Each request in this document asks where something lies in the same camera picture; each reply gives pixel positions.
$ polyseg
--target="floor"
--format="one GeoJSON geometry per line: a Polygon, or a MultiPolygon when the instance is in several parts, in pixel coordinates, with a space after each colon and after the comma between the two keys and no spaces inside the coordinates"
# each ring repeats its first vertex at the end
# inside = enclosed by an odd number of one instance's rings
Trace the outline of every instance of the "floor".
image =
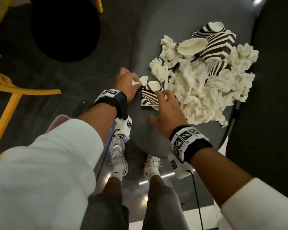
{"type": "MultiPolygon", "coordinates": [[[[134,31],[148,0],[102,1],[104,13],[100,15],[101,35],[97,48],[89,57],[72,63],[50,59],[35,45],[29,26],[31,4],[8,11],[0,25],[0,53],[3,55],[0,72],[19,87],[60,88],[62,94],[22,97],[0,141],[0,152],[14,146],[29,145],[46,131],[58,114],[78,116],[104,89],[111,87],[120,67],[129,66],[134,31]]],[[[9,94],[0,92],[0,116],[8,99],[9,94]]],[[[126,159],[130,167],[122,182],[123,203],[129,208],[130,222],[140,223],[145,216],[145,198],[149,189],[143,175],[146,154],[129,140],[126,142],[126,159]]],[[[110,162],[110,155],[105,150],[95,168],[96,174],[101,170],[94,193],[100,193],[106,184],[112,170],[110,162]]],[[[162,159],[161,165],[160,174],[164,176],[165,184],[178,194],[185,216],[194,216],[198,205],[191,176],[178,180],[167,160],[162,159]]],[[[203,212],[207,210],[215,215],[213,198],[196,172],[194,177],[199,207],[203,212]]],[[[205,229],[217,227],[215,221],[212,224],[209,220],[207,222],[205,229]]]]}

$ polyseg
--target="white sleeve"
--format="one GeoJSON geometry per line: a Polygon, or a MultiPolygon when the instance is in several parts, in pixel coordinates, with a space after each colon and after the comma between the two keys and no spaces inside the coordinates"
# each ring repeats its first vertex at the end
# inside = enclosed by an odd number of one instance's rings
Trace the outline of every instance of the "white sleeve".
{"type": "Polygon", "coordinates": [[[234,230],[288,230],[288,198],[258,178],[228,199],[221,213],[234,230]]]}
{"type": "Polygon", "coordinates": [[[0,157],[0,229],[79,229],[104,150],[89,124],[71,119],[0,157]]]}

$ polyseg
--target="silver sneaker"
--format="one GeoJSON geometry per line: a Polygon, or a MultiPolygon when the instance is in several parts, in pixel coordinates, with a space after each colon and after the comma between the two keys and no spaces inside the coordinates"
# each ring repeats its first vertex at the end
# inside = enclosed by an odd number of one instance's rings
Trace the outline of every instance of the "silver sneaker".
{"type": "Polygon", "coordinates": [[[145,178],[149,179],[149,173],[147,172],[147,169],[151,166],[156,167],[157,169],[160,168],[160,158],[152,156],[152,155],[147,155],[146,163],[144,166],[144,176],[145,178]]]}
{"type": "Polygon", "coordinates": [[[110,149],[110,154],[111,154],[111,163],[113,165],[117,163],[123,163],[124,164],[123,177],[126,176],[128,173],[129,166],[124,156],[124,152],[125,152],[124,140],[121,138],[118,138],[117,136],[114,136],[111,139],[109,149],[110,149]]]}

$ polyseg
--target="left hand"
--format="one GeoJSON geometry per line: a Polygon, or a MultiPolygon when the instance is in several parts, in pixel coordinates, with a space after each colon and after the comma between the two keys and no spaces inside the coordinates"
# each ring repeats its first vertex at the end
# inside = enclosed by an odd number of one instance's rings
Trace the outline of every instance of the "left hand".
{"type": "Polygon", "coordinates": [[[130,73],[128,69],[121,68],[114,82],[114,89],[123,92],[127,96],[128,102],[134,98],[137,90],[141,88],[141,85],[132,85],[132,79],[135,82],[140,81],[136,73],[130,73]]]}

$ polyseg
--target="round table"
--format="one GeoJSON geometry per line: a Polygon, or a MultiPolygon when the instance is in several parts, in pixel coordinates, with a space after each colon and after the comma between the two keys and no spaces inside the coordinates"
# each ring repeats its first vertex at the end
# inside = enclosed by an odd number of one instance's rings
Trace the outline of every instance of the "round table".
{"type": "MultiPolygon", "coordinates": [[[[220,21],[237,35],[235,44],[244,44],[251,41],[255,20],[252,0],[151,0],[134,38],[129,69],[139,77],[148,76],[149,81],[157,81],[149,64],[159,57],[162,51],[160,40],[164,35],[174,42],[182,42],[208,22],[220,21]]],[[[223,112],[227,120],[231,111],[229,106],[223,112]]],[[[152,107],[141,107],[139,91],[128,104],[128,115],[132,119],[130,138],[147,154],[167,158],[170,142],[154,130],[149,121],[150,114],[158,116],[152,107]]],[[[196,128],[210,139],[215,148],[220,146],[226,130],[216,121],[202,123],[196,128]]]]}

